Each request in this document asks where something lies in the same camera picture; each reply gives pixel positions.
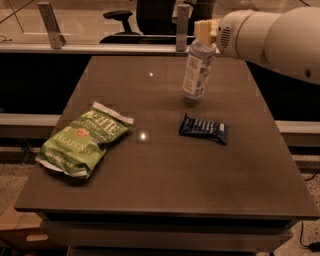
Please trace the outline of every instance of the chair armrest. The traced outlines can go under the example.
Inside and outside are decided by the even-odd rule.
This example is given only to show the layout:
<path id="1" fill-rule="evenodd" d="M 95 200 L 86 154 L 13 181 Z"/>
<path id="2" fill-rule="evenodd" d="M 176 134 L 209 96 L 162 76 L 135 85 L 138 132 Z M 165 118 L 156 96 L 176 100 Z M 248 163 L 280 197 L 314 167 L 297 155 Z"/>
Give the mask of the chair armrest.
<path id="1" fill-rule="evenodd" d="M 127 21 L 129 17 L 133 13 L 131 11 L 113 11 L 113 12 L 106 12 L 103 14 L 103 17 L 106 19 L 114 19 L 118 21 Z"/>
<path id="2" fill-rule="evenodd" d="M 197 1 L 194 1 L 194 0 L 185 0 L 185 1 L 183 1 L 183 3 L 189 4 L 192 7 L 195 7 L 197 5 Z"/>

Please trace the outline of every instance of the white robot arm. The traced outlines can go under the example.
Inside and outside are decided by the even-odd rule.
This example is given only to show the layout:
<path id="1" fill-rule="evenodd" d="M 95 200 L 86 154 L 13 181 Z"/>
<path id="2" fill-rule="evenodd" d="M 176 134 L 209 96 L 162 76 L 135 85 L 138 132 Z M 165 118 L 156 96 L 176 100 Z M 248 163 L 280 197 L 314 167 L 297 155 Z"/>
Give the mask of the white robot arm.
<path id="1" fill-rule="evenodd" d="M 320 85 L 320 8 L 231 12 L 219 24 L 217 46 L 225 56 Z"/>

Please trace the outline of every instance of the office chair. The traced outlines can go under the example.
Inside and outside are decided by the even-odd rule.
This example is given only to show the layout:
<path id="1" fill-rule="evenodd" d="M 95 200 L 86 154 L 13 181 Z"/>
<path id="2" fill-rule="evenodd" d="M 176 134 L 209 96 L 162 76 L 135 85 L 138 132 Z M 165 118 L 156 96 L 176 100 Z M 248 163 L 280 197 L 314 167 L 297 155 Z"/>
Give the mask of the office chair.
<path id="1" fill-rule="evenodd" d="M 188 35 L 194 33 L 194 23 L 198 20 L 212 19 L 213 7 L 216 0 L 187 0 L 184 3 L 193 7 L 191 16 L 189 18 Z"/>
<path id="2" fill-rule="evenodd" d="M 103 16 L 106 19 L 121 21 L 125 31 L 107 36 L 100 43 L 175 44 L 176 18 L 172 17 L 175 2 L 175 0 L 137 0 L 136 19 L 143 35 L 131 30 L 128 21 L 133 14 L 131 11 L 104 13 Z M 195 21 L 212 18 L 215 0 L 186 0 L 184 3 L 193 7 L 188 29 L 188 35 L 193 36 Z M 192 40 L 193 38 L 189 38 L 188 43 L 191 43 Z"/>
<path id="3" fill-rule="evenodd" d="M 131 11 L 113 11 L 104 13 L 106 19 L 122 22 L 124 32 L 107 36 L 100 43 L 141 43 L 143 35 L 174 35 L 171 25 L 175 0 L 137 0 L 136 19 L 143 34 L 133 32 L 129 24 Z"/>

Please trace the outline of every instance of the table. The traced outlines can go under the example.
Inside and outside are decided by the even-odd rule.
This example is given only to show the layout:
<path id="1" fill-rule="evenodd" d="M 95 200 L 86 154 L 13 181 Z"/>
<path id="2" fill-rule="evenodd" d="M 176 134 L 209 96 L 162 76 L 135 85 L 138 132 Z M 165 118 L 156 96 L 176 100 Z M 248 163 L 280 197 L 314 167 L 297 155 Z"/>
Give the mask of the table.
<path id="1" fill-rule="evenodd" d="M 297 221 L 319 218 L 245 62 L 217 57 L 198 101 L 182 94 L 185 65 L 92 57 L 55 132 L 94 101 L 133 117 L 133 129 L 87 181 L 36 166 L 15 209 L 71 246 L 191 251 L 273 251 Z M 227 124 L 228 144 L 179 136 L 185 113 Z"/>

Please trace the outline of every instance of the green chip bag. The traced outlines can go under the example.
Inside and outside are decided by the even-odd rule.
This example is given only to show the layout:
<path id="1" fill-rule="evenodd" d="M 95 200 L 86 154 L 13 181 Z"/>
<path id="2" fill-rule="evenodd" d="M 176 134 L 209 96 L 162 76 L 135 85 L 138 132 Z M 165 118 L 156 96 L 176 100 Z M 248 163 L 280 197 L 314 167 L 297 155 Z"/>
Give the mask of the green chip bag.
<path id="1" fill-rule="evenodd" d="M 43 144 L 36 161 L 71 177 L 87 179 L 107 147 L 132 125 L 132 118 L 94 102 L 85 113 Z"/>

